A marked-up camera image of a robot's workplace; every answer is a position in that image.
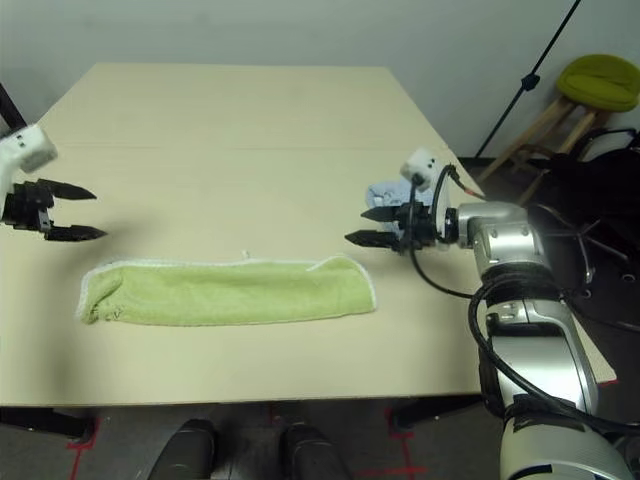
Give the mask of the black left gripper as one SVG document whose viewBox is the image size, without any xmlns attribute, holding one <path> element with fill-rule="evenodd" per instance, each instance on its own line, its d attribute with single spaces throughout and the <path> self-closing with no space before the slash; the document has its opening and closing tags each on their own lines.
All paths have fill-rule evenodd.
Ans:
<svg viewBox="0 0 640 480">
<path fill-rule="evenodd" d="M 53 197 L 64 200 L 93 200 L 89 190 L 65 182 L 41 179 L 40 182 L 14 184 L 6 195 L 1 222 L 14 230 L 35 231 L 45 240 L 55 242 L 83 242 L 107 235 L 91 226 L 53 226 L 48 210 L 54 206 Z"/>
</svg>

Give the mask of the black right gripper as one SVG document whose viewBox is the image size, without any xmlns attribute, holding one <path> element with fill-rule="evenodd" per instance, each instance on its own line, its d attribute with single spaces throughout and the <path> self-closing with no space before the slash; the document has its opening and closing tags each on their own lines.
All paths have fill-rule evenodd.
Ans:
<svg viewBox="0 0 640 480">
<path fill-rule="evenodd" d="M 440 239 L 440 234 L 436 231 L 431 206 L 414 202 L 413 216 L 409 215 L 409 210 L 410 204 L 404 203 L 400 207 L 374 207 L 361 214 L 362 218 L 379 223 L 397 221 L 399 237 L 388 231 L 357 230 L 346 234 L 344 238 L 356 246 L 398 250 L 401 254 L 408 252 L 410 248 L 421 250 L 434 247 Z"/>
</svg>

